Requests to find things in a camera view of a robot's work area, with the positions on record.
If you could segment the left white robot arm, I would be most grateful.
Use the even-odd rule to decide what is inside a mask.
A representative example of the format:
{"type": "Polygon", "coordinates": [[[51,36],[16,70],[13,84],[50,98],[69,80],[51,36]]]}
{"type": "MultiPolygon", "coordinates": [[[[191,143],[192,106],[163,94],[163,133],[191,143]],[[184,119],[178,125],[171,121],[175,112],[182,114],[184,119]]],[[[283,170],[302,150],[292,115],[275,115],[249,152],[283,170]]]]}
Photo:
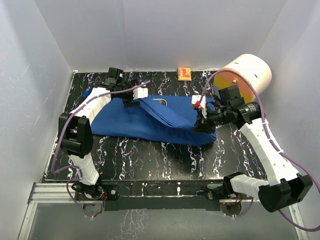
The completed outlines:
{"type": "Polygon", "coordinates": [[[93,148],[92,123],[100,111],[114,98],[121,99],[125,107],[138,106],[138,99],[148,96],[146,87],[150,81],[126,80],[119,68],[110,67],[106,77],[87,90],[83,103],[70,113],[62,113],[58,119],[58,143],[54,159],[63,150],[72,161],[72,167],[79,175],[79,181],[86,187],[86,194],[93,200],[103,195],[103,187],[98,184],[100,177],[96,170],[91,150],[93,148]]]}

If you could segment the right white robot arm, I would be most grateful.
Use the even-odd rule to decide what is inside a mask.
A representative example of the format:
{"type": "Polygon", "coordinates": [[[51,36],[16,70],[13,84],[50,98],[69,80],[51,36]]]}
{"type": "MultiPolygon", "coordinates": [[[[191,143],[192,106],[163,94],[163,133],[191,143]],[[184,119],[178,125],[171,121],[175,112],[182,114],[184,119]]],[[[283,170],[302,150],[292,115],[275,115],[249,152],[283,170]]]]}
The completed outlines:
{"type": "Polygon", "coordinates": [[[192,107],[197,111],[194,132],[212,134],[218,125],[234,124],[246,137],[266,173],[266,179],[249,177],[241,172],[227,175],[215,191],[230,199],[239,194],[259,200],[270,213],[301,202],[313,185],[311,177],[301,175],[284,157],[279,147],[273,147],[271,131],[262,119],[257,102],[246,103],[234,85],[219,90],[221,104],[209,108],[205,97],[193,95],[192,107]]]}

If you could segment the blue surgical drape cloth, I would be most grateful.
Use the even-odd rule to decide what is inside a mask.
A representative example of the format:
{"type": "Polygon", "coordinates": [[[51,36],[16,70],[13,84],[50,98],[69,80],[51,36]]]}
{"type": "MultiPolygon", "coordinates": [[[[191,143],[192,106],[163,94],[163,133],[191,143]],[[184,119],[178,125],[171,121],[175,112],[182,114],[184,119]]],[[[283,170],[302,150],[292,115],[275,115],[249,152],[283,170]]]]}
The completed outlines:
{"type": "Polygon", "coordinates": [[[197,111],[190,96],[149,95],[140,106],[125,108],[114,98],[94,119],[94,135],[129,137],[181,145],[202,146],[213,143],[216,133],[194,132],[197,111]],[[167,106],[153,99],[165,99],[167,106]]]}

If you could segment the small orange circuit board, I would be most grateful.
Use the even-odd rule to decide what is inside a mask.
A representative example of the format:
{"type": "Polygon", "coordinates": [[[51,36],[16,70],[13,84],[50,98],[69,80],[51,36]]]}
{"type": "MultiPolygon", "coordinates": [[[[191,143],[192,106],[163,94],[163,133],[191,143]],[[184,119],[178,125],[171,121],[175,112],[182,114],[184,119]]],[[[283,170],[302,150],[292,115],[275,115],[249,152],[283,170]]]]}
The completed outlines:
{"type": "Polygon", "coordinates": [[[192,80],[191,69],[187,67],[179,67],[177,69],[177,78],[181,82],[189,82],[192,80]]]}

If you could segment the small blue plastic tool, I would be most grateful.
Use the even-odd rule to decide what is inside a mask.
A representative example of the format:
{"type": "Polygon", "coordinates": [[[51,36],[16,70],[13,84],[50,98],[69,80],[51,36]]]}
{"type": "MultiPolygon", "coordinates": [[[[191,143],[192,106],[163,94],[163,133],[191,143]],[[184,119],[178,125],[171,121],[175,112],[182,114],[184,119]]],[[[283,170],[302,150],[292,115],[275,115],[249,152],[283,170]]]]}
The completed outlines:
{"type": "Polygon", "coordinates": [[[90,87],[87,88],[87,89],[84,91],[84,93],[83,93],[83,95],[82,95],[82,98],[83,98],[83,99],[86,99],[86,98],[91,94],[91,92],[92,92],[91,88],[90,88],[90,87]]]}

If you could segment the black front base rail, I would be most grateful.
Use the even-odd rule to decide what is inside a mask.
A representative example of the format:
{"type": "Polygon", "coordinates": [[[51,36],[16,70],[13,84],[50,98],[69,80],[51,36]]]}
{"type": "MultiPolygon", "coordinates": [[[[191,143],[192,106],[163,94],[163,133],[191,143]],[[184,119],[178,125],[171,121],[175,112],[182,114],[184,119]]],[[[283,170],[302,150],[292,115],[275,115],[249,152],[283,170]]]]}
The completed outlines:
{"type": "Polygon", "coordinates": [[[222,180],[100,180],[96,186],[74,183],[75,198],[98,203],[104,211],[202,209],[220,211],[251,200],[243,193],[226,194],[222,180]]]}

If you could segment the white cylindrical drawer container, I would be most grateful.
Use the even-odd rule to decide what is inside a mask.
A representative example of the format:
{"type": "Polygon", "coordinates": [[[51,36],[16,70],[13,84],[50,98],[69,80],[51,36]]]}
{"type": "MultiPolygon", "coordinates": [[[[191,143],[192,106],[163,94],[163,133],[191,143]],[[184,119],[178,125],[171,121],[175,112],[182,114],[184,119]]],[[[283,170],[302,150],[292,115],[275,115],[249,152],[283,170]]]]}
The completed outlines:
{"type": "Polygon", "coordinates": [[[231,86],[238,86],[240,95],[246,103],[256,99],[251,88],[238,76],[242,75],[251,84],[257,94],[261,94],[272,80],[268,64],[253,54],[242,54],[225,65],[223,72],[213,78],[213,85],[218,91],[231,86]]]}

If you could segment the metal instrument tray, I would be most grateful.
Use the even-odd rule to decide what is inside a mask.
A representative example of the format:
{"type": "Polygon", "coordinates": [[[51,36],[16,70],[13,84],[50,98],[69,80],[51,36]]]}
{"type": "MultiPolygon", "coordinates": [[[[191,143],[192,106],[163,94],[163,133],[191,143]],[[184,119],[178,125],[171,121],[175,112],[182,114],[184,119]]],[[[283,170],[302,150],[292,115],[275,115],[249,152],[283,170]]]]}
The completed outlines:
{"type": "Polygon", "coordinates": [[[164,105],[164,106],[167,106],[167,101],[165,99],[162,99],[162,98],[154,98],[153,99],[154,101],[157,101],[158,103],[164,105]]]}

